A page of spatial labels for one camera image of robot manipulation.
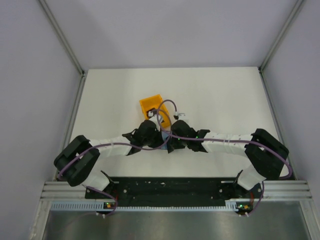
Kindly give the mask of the yellow plastic bin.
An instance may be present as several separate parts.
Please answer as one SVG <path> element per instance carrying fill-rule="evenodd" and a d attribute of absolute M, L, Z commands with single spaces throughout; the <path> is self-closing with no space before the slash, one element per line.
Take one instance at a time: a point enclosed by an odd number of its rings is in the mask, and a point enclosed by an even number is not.
<path fill-rule="evenodd" d="M 139 101 L 139 104 L 144 118 L 148 120 L 147 112 L 151 109 L 158 109 L 162 102 L 163 99 L 160 94 L 141 99 Z M 161 126 L 163 128 L 168 128 L 170 126 L 170 114 L 164 103 L 160 107 L 159 114 L 163 117 L 163 122 L 161 123 Z"/>

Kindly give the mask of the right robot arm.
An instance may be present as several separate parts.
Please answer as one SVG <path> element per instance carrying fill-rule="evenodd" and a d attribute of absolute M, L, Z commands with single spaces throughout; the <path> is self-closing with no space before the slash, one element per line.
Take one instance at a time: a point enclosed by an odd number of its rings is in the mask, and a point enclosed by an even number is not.
<path fill-rule="evenodd" d="M 287 179 L 292 174 L 287 162 L 288 148 L 262 128 L 251 134 L 225 134 L 209 129 L 194 130 L 185 121 L 177 120 L 166 145 L 169 153 L 188 148 L 193 152 L 219 152 L 249 159 L 250 165 L 240 171 L 233 185 L 233 192 L 239 198 L 249 195 L 258 183 Z M 281 177 L 284 166 L 288 174 Z"/>

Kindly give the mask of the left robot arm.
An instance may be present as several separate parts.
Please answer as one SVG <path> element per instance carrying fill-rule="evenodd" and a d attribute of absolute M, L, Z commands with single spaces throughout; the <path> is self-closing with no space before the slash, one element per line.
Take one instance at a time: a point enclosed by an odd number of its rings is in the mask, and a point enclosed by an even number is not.
<path fill-rule="evenodd" d="M 102 198 L 109 198 L 114 191 L 110 178 L 103 170 L 94 170 L 95 164 L 114 156 L 130 156 L 141 150 L 160 149 L 164 144 L 159 124 L 143 121 L 129 133 L 110 139 L 89 140 L 84 135 L 75 137 L 55 158 L 57 178 L 71 187 L 84 185 L 95 188 Z"/>

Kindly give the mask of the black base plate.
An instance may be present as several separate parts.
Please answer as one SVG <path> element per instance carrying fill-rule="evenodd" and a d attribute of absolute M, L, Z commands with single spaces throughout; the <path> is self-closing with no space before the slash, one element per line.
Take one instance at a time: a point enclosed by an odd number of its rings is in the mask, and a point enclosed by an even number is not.
<path fill-rule="evenodd" d="M 246 190 L 233 177 L 113 177 L 104 191 L 120 207 L 210 207 L 259 199 L 262 187 Z"/>

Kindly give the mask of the left aluminium frame post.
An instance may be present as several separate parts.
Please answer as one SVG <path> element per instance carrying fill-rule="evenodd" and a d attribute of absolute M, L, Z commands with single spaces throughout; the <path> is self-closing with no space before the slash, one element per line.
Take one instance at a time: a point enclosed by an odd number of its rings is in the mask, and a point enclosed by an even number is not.
<path fill-rule="evenodd" d="M 37 3 L 39 4 L 40 8 L 42 9 L 44 15 L 46 16 L 49 24 L 51 25 L 57 39 L 59 40 L 60 44 L 62 45 L 62 48 L 65 50 L 69 60 L 75 67 L 76 71 L 83 76 L 85 74 L 84 69 L 82 68 L 80 62 L 78 61 L 74 51 L 72 50 L 71 45 L 69 44 L 67 38 L 65 37 L 65 34 L 63 33 L 61 27 L 59 26 L 53 12 L 51 11 L 48 3 L 46 0 L 37 0 Z"/>

